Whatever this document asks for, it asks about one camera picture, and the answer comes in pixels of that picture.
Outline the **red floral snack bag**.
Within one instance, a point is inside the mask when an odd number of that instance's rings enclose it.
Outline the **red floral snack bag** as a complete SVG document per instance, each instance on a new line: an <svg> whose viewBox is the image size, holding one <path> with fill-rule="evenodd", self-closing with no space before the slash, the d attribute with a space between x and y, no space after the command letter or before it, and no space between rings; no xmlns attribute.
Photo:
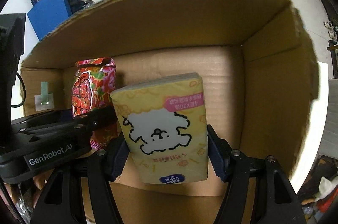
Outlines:
<svg viewBox="0 0 338 224"><path fill-rule="evenodd" d="M116 64L113 58L103 57L82 60L75 63L77 68L71 91L71 109L73 117L91 111L112 107L110 94L115 90ZM107 122L93 131L90 145L99 150L118 137L117 118L114 113L104 118Z"/></svg>

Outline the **yellow tissue pack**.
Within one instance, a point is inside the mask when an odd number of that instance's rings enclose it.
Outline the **yellow tissue pack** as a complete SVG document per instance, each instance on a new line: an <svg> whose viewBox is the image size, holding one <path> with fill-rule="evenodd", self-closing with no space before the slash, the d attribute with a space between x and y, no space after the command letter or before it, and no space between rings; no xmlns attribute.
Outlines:
<svg viewBox="0 0 338 224"><path fill-rule="evenodd" d="M143 183L207 179L206 107L198 73L129 85L110 97Z"/></svg>

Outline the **blue mat board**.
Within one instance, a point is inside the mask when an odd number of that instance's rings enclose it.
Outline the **blue mat board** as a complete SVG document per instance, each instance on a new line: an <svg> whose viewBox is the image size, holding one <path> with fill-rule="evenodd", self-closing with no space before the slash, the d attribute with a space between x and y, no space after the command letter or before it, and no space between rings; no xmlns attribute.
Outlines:
<svg viewBox="0 0 338 224"><path fill-rule="evenodd" d="M71 15L68 0L39 0L28 12L29 21L41 41Z"/></svg>

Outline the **cardboard box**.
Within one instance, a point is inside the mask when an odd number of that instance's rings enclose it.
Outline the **cardboard box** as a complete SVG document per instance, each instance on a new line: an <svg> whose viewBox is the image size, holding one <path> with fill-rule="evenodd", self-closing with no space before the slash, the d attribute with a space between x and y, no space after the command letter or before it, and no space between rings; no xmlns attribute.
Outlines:
<svg viewBox="0 0 338 224"><path fill-rule="evenodd" d="M186 73L203 80L206 124L231 148L274 156L292 187L319 88L312 41L290 0L104 0L40 41L22 62L27 115L46 81L71 109L75 63L110 57L115 90ZM110 182L123 223L215 223L227 183L143 183L129 151Z"/></svg>

